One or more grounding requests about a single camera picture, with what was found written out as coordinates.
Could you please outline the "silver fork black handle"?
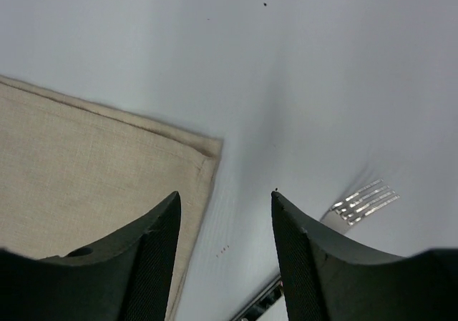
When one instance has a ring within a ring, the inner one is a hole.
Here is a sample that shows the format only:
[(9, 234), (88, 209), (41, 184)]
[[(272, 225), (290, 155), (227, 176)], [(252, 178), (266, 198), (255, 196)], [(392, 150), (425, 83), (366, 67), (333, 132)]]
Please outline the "silver fork black handle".
[(400, 198), (382, 179), (360, 187), (331, 205), (320, 218), (320, 223), (346, 234), (362, 220)]

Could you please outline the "beige cloth napkin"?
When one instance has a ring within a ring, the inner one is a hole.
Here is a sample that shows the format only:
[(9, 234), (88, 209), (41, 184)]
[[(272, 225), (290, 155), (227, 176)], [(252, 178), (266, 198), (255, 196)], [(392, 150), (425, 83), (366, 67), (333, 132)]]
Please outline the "beige cloth napkin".
[(174, 320), (223, 143), (1, 78), (1, 246), (65, 255), (178, 192), (182, 221), (167, 303)]

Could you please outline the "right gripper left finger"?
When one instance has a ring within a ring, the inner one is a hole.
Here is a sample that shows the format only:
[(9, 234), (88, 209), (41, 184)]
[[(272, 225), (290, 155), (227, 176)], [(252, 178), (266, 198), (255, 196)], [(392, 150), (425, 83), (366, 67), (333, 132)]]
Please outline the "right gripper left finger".
[(2, 320), (164, 320), (180, 195), (64, 257), (1, 250)]

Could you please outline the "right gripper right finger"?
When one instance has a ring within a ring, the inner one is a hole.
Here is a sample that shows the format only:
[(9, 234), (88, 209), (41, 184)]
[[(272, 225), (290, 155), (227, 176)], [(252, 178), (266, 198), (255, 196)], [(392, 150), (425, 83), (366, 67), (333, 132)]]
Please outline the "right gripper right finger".
[(457, 250), (399, 257), (353, 241), (271, 195), (289, 320), (456, 320)]

